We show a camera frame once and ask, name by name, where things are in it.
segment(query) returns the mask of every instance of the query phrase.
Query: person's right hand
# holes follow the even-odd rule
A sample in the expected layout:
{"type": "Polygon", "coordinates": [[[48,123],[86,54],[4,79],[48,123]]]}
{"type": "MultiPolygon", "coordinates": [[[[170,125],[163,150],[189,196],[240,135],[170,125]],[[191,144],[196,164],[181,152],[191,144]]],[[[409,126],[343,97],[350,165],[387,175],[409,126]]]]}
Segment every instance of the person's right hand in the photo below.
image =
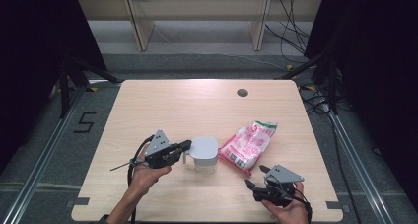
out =
{"type": "MultiPolygon", "coordinates": [[[[304,185],[299,182],[295,183],[295,185],[295,189],[299,191],[295,191],[295,197],[303,199],[301,193],[304,193],[304,185]]],[[[297,200],[292,200],[286,207],[278,207],[267,200],[261,200],[261,203],[281,224],[308,224],[308,214],[305,206],[297,200]]]]}

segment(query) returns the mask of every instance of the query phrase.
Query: black round hole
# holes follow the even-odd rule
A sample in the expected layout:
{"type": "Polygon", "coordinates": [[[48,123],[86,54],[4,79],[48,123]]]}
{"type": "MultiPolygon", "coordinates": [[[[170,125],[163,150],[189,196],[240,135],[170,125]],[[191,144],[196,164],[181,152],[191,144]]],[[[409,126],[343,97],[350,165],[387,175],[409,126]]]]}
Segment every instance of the black round hole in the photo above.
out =
{"type": "Polygon", "coordinates": [[[246,96],[248,96],[248,91],[246,89],[238,89],[237,90],[237,94],[240,97],[246,97],[246,96]]]}

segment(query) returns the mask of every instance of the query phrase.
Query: gray carpet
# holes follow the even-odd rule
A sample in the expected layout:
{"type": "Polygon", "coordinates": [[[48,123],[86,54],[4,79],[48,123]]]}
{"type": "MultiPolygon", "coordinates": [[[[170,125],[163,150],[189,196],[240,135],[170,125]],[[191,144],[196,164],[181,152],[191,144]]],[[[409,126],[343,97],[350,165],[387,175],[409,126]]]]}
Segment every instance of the gray carpet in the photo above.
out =
{"type": "MultiPolygon", "coordinates": [[[[271,62],[283,68],[290,64],[288,59],[280,56],[251,56],[250,59],[271,62]]],[[[303,57],[292,59],[305,60],[303,57]]],[[[286,73],[278,66],[225,55],[104,55],[104,60],[108,72],[120,79],[271,79],[286,73]]],[[[295,81],[300,85],[309,82],[312,72],[312,69],[307,70],[295,81]]],[[[86,72],[86,75],[90,79],[101,79],[90,72],[86,72]]],[[[118,87],[99,87],[95,92],[83,94],[20,223],[74,223],[71,219],[71,202],[77,197],[89,169],[117,92],[118,87]],[[88,128],[86,124],[79,124],[84,112],[95,112],[85,115],[85,120],[94,124],[89,133],[75,133],[74,131],[88,128]]],[[[301,92],[305,99],[312,97],[314,93],[315,91],[310,90],[301,92]]],[[[338,105],[350,109],[347,102],[338,105]]],[[[59,118],[60,106],[60,97],[55,95],[43,110],[38,119],[38,126],[28,137],[28,142],[19,149],[0,177],[0,219],[4,218],[47,143],[59,118]]],[[[416,211],[393,177],[384,158],[372,151],[372,139],[356,117],[356,113],[352,110],[338,111],[350,139],[396,223],[418,223],[416,211]]],[[[341,223],[357,223],[354,207],[357,208],[362,223],[379,223],[344,152],[340,151],[343,171],[354,203],[349,198],[347,186],[337,165],[329,119],[326,115],[315,112],[311,112],[309,118],[338,199],[349,210],[344,212],[341,223]]]]}

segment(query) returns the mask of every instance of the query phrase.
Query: table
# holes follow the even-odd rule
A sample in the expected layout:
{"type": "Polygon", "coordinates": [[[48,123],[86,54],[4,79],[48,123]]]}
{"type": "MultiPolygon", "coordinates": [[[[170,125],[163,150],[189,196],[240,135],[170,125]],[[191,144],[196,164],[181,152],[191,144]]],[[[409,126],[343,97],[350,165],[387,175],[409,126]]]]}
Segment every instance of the table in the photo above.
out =
{"type": "MultiPolygon", "coordinates": [[[[338,199],[317,146],[297,87],[289,80],[127,80],[123,82],[79,193],[73,219],[98,220],[110,213],[127,188],[126,163],[142,141],[162,129],[170,142],[214,136],[222,146],[254,120],[277,121],[269,146],[250,180],[263,187],[260,164],[280,164],[305,178],[313,221],[337,222],[338,199]],[[248,91],[246,97],[239,89],[248,91]]],[[[178,162],[140,201],[137,220],[155,222],[274,222],[247,189],[247,175],[219,160],[213,175],[194,171],[193,160],[178,162]]]]}

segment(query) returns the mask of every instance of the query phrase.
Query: black stand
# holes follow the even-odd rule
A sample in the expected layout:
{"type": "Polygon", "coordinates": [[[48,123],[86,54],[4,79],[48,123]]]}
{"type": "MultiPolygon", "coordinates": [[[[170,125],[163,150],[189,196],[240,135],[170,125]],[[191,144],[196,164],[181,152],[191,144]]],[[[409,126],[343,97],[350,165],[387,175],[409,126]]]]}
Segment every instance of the black stand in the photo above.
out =
{"type": "Polygon", "coordinates": [[[329,99],[329,106],[330,109],[337,114],[336,70],[338,60],[341,60],[345,51],[344,47],[350,45],[350,40],[353,38],[353,34],[355,33],[358,24],[359,13],[366,8],[369,1],[370,0],[353,0],[341,16],[340,21],[323,51],[294,71],[275,79],[291,79],[316,65],[316,70],[313,73],[313,82],[322,83],[326,78],[328,79],[329,90],[327,96],[329,99]]]}
{"type": "Polygon", "coordinates": [[[89,70],[95,73],[98,76],[101,76],[104,79],[107,79],[111,83],[122,83],[123,80],[113,77],[112,75],[100,70],[93,65],[90,65],[86,61],[75,58],[68,57],[62,62],[61,72],[60,72],[60,86],[61,86],[61,103],[62,111],[61,118],[67,114],[70,107],[70,94],[68,88],[67,76],[71,78],[76,87],[85,87],[89,84],[89,80],[86,78],[86,75],[83,73],[84,70],[89,70]]]}

